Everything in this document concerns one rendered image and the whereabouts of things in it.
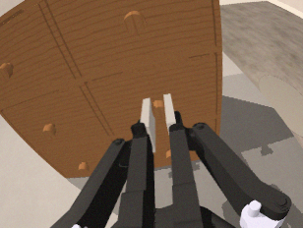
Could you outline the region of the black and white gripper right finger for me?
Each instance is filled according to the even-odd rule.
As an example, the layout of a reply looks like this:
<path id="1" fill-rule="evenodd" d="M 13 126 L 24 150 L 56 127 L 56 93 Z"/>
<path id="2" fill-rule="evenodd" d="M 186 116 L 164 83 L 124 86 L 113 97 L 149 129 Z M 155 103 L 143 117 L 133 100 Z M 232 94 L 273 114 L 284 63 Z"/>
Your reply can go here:
<path id="1" fill-rule="evenodd" d="M 172 166 L 173 228 L 204 228 L 189 150 L 195 150 L 241 216 L 242 228 L 280 228 L 290 207 L 288 195 L 262 182 L 206 124 L 183 125 L 171 94 L 164 94 Z"/>

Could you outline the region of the brown wooden chest of drawers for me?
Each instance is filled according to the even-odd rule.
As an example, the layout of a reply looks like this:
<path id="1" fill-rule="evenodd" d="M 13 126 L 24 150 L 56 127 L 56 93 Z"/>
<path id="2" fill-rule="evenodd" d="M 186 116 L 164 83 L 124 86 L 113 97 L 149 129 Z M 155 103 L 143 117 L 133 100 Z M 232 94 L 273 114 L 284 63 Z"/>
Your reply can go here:
<path id="1" fill-rule="evenodd" d="M 34 1 L 34 2 L 33 2 Z M 5 105 L 0 106 L 0 115 L 5 119 L 5 121 L 13 128 L 13 130 L 42 158 L 44 159 L 52 168 L 54 168 L 59 174 L 61 174 L 64 178 L 77 178 L 77 177 L 88 177 L 90 175 L 84 175 L 84 176 L 73 176 L 73 177 L 66 177 L 62 172 L 60 172 L 54 165 L 52 165 L 41 153 L 41 150 L 46 150 L 46 149 L 52 149 L 52 148 L 59 148 L 59 147 L 65 147 L 65 146 L 71 146 L 71 145 L 78 145 L 78 144 L 84 144 L 84 143 L 95 143 L 95 142 L 100 142 L 100 141 L 106 141 L 106 140 L 117 140 L 117 138 L 123 138 L 123 137 L 128 137 L 128 136 L 133 136 L 133 134 L 126 134 L 126 135 L 120 135 L 120 136 L 115 136 L 113 131 L 111 130 L 109 124 L 107 123 L 105 117 L 103 116 L 101 110 L 99 109 L 96 101 L 94 100 L 91 91 L 89 90 L 87 84 L 88 81 L 98 79 L 101 77 L 153 65 L 153 64 L 158 64 L 162 62 L 167 62 L 167 61 L 172 61 L 172 60 L 177 60 L 177 59 L 182 59 L 182 58 L 187 58 L 187 57 L 192 57 L 192 56 L 198 56 L 198 55 L 203 55 L 203 54 L 209 54 L 213 53 L 215 55 L 215 66 L 216 66 L 216 110 L 215 110 L 215 116 L 210 117 L 210 118 L 205 118 L 205 119 L 200 119 L 200 120 L 195 120 L 191 122 L 186 122 L 183 123 L 183 125 L 189 125 L 189 124 L 194 124 L 194 123 L 199 123 L 203 121 L 208 121 L 215 119 L 215 132 L 219 136 L 220 133 L 220 119 L 221 119 L 221 101 L 222 101 L 222 35 L 221 35 L 221 17 L 220 17 L 220 6 L 219 6 L 219 0 L 212 0 L 212 18 L 213 18 L 213 30 L 214 30 L 214 48 L 208 48 L 208 49 L 202 49 L 202 50 L 196 50 L 196 51 L 191 51 L 191 52 L 186 52 L 186 53 L 180 53 L 180 54 L 175 54 L 175 55 L 170 55 L 166 57 L 161 57 L 161 58 L 156 58 L 136 64 L 131 64 L 127 65 L 124 67 L 108 70 L 105 72 L 97 73 L 94 75 L 90 75 L 87 77 L 82 76 L 65 40 L 64 37 L 57 26 L 57 23 L 53 17 L 53 14 L 50 10 L 50 7 L 47 3 L 47 0 L 25 0 L 19 5 L 15 6 L 12 8 L 10 11 L 5 13 L 0 17 L 0 26 L 7 22 L 9 19 L 23 11 L 25 8 L 29 7 L 30 5 L 39 2 L 40 7 L 44 13 L 45 18 L 47 19 L 49 26 L 71 68 L 73 71 L 76 79 L 67 83 L 64 83 L 62 85 L 57 85 L 39 92 L 36 92 L 34 94 L 25 96 L 23 98 L 17 99 L 15 101 L 12 101 L 10 103 L 7 103 Z M 20 10 L 20 11 L 19 11 Z M 16 13 L 17 12 L 17 13 Z M 5 21 L 4 21 L 5 20 Z M 83 92 L 85 93 L 87 99 L 89 100 L 93 110 L 95 111 L 96 115 L 98 116 L 99 120 L 101 121 L 102 125 L 104 126 L 105 130 L 107 131 L 109 137 L 107 138 L 102 138 L 102 139 L 96 139 L 96 140 L 90 140 L 90 141 L 85 141 L 85 142 L 74 142 L 74 143 L 68 143 L 68 144 L 62 144 L 62 145 L 56 145 L 56 146 L 50 146 L 50 147 L 44 147 L 44 148 L 38 148 L 36 149 L 16 128 L 15 126 L 8 120 L 8 118 L 2 113 L 2 111 L 10 106 L 13 106 L 15 104 L 24 102 L 26 100 L 47 94 L 49 92 L 65 88 L 68 86 L 73 86 L 80 84 Z"/>

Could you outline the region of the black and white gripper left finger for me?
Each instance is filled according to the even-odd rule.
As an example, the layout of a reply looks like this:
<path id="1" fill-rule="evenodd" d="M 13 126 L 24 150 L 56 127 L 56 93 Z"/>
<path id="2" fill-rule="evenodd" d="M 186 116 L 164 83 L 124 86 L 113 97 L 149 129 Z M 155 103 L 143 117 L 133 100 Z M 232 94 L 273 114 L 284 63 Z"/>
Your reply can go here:
<path id="1" fill-rule="evenodd" d="M 141 123 L 131 131 L 131 140 L 111 143 L 71 208 L 50 228 L 105 228 L 126 180 L 116 228 L 145 228 L 146 207 L 155 208 L 155 118 L 150 98 L 143 99 Z"/>

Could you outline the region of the brown wooden drawer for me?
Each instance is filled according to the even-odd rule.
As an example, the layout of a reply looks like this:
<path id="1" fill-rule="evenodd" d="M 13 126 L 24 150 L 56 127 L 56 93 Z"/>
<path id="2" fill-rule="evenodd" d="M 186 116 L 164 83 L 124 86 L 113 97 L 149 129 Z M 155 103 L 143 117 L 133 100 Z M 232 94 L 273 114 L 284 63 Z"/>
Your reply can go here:
<path id="1" fill-rule="evenodd" d="M 66 177 L 91 175 L 112 142 L 90 142 L 41 150 L 40 153 Z"/>
<path id="2" fill-rule="evenodd" d="M 7 107 L 2 113 L 36 149 L 109 137 L 80 84 Z"/>
<path id="3" fill-rule="evenodd" d="M 171 94 L 182 122 L 210 118 L 216 110 L 213 53 L 158 63 L 88 81 L 88 88 L 115 136 L 131 134 L 151 99 L 155 128 L 166 127 L 164 94 Z"/>
<path id="4" fill-rule="evenodd" d="M 0 106 L 75 79 L 38 1 L 0 26 Z"/>
<path id="5" fill-rule="evenodd" d="M 199 123 L 206 123 L 213 131 L 215 131 L 215 119 L 203 121 Z M 184 125 L 186 128 L 192 128 L 194 124 Z M 124 139 L 125 142 L 131 140 L 133 136 L 118 138 Z M 196 151 L 190 151 L 191 159 L 199 158 Z M 170 152 L 170 140 L 168 130 L 155 131 L 155 152 L 153 153 L 154 166 L 170 164 L 171 163 L 171 152 Z M 169 162 L 170 161 L 170 162 Z"/>
<path id="6" fill-rule="evenodd" d="M 83 78 L 215 47 L 212 0 L 47 3 Z"/>

